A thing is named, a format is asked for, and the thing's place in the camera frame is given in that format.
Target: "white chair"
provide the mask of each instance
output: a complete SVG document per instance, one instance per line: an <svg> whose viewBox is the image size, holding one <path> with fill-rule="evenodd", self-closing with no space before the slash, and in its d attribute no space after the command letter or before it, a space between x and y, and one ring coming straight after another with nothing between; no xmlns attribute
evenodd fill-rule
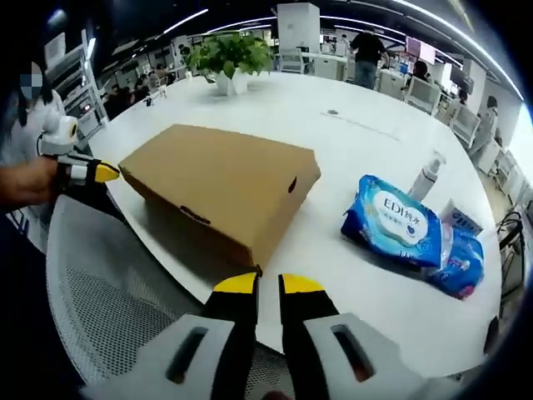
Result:
<svg viewBox="0 0 533 400"><path fill-rule="evenodd" d="M305 67L300 49L280 49L280 71L282 73L304 73Z"/></svg>
<svg viewBox="0 0 533 400"><path fill-rule="evenodd" d="M392 98L397 98L401 100L401 90L404 85L404 80L402 77L393 75L387 70L380 70L380 80L377 84L377 91L379 93L386 94Z"/></svg>
<svg viewBox="0 0 533 400"><path fill-rule="evenodd" d="M459 138L466 150L472 147L480 121L480 118L464 105L457 109L450 121L451 131Z"/></svg>
<svg viewBox="0 0 533 400"><path fill-rule="evenodd" d="M407 104L433 117L436 115L440 99L441 89L438 86L412 77L405 97Z"/></svg>

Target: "blue wet wipes package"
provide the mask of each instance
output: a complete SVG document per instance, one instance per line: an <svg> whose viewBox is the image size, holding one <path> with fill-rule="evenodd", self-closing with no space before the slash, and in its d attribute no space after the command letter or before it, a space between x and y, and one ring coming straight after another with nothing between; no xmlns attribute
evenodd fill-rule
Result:
<svg viewBox="0 0 533 400"><path fill-rule="evenodd" d="M426 281L454 298L467 298L483 278L483 247L471 232L442 224L441 268Z"/></svg>
<svg viewBox="0 0 533 400"><path fill-rule="evenodd" d="M373 252L416 265L445 293L464 298L483 277L483 251L468 232L441 224L427 207L372 175L359 193L341 232Z"/></svg>
<svg viewBox="0 0 533 400"><path fill-rule="evenodd" d="M419 267L441 266L439 218L401 190L372 175L359 181L341 232L375 252Z"/></svg>

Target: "man in black shirt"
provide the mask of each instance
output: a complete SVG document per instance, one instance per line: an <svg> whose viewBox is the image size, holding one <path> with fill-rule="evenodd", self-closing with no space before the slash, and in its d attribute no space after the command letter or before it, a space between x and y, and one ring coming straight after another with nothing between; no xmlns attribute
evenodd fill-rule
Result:
<svg viewBox="0 0 533 400"><path fill-rule="evenodd" d="M356 54L356 77L355 84L374 90L376 85L377 62L383 56L389 63L389 56L381 40L372 31L359 33L350 43Z"/></svg>

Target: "white bottle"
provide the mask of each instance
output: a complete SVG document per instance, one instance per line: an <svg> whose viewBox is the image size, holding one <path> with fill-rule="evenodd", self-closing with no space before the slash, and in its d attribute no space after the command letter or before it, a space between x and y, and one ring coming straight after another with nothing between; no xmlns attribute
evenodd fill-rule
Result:
<svg viewBox="0 0 533 400"><path fill-rule="evenodd" d="M439 177L441 164L446 164L446 160L438 152L434 152L433 158L422 168L411 190L407 193L413 200L417 202L424 200Z"/></svg>

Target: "white table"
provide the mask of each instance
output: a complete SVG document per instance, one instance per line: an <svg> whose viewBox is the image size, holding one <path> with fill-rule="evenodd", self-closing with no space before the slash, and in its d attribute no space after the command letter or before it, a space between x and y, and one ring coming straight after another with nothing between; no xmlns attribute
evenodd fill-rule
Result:
<svg viewBox="0 0 533 400"><path fill-rule="evenodd" d="M274 72L253 78L243 95L216 93L202 77L180 81L168 88L168 99L154 107L138 103L115 118L90 146L97 158L117 164L163 129L182 123L315 150L322 176L260 280L258 341L282 351L276 277L297 273L319 281L339 312L355 313L397 342L404 362L427 377L482 363L487 328L498 313L501 295L498 242L485 191L451 130L391 97L318 77ZM407 190L433 149L447 163L424 203L438 213L453 197L484 228L479 239L485 278L465 301L378 267L387 261L340 234L343 213L363 174ZM225 276L244 272L189 250L167 216L148 214L142 197L124 180L110 182L108 188L147 249L199 301L204 303Z"/></svg>

